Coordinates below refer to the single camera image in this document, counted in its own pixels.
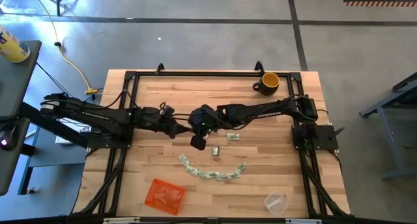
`yellow can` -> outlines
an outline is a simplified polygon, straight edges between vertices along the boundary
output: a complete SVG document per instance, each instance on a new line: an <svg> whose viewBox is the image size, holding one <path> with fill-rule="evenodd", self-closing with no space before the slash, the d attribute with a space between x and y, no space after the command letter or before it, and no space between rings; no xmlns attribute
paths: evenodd
<svg viewBox="0 0 417 224"><path fill-rule="evenodd" d="M26 60L31 50L22 44L12 33L0 25L0 55L12 63L20 63Z"/></svg>

